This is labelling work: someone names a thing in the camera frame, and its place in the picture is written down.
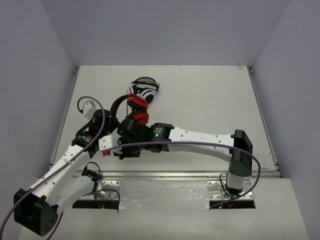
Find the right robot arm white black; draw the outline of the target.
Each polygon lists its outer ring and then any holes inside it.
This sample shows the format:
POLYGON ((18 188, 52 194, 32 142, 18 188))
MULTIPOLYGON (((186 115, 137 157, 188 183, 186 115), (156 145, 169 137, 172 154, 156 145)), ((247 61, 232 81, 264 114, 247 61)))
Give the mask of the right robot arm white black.
POLYGON ((252 175, 253 144, 246 132, 236 129, 232 134, 214 135, 189 131, 166 123, 146 126, 125 119, 117 128, 122 145, 119 158, 139 157, 142 150, 152 153, 187 152, 221 159, 228 163, 223 186, 229 197, 243 191, 244 179, 252 175))

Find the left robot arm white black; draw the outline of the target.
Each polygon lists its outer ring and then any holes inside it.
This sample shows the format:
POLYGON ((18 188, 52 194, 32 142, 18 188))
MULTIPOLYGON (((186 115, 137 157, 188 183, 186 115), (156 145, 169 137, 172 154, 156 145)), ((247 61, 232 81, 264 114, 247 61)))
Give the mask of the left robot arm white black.
POLYGON ((86 164, 100 150, 99 140, 113 132, 118 124, 110 111, 96 110, 60 160, 38 182, 14 194, 14 221, 43 237, 56 230, 65 209, 81 197, 102 198, 107 191, 103 176, 88 169, 86 164))

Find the red black headphones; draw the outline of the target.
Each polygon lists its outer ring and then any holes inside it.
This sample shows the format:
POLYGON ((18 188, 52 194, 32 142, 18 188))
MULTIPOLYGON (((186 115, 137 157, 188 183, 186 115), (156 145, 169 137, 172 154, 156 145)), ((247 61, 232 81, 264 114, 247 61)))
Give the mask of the red black headphones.
POLYGON ((118 97, 111 105, 110 112, 116 117, 118 108, 123 101, 126 101, 126 118, 137 121, 141 125, 149 122, 149 104, 141 97, 131 93, 118 97))

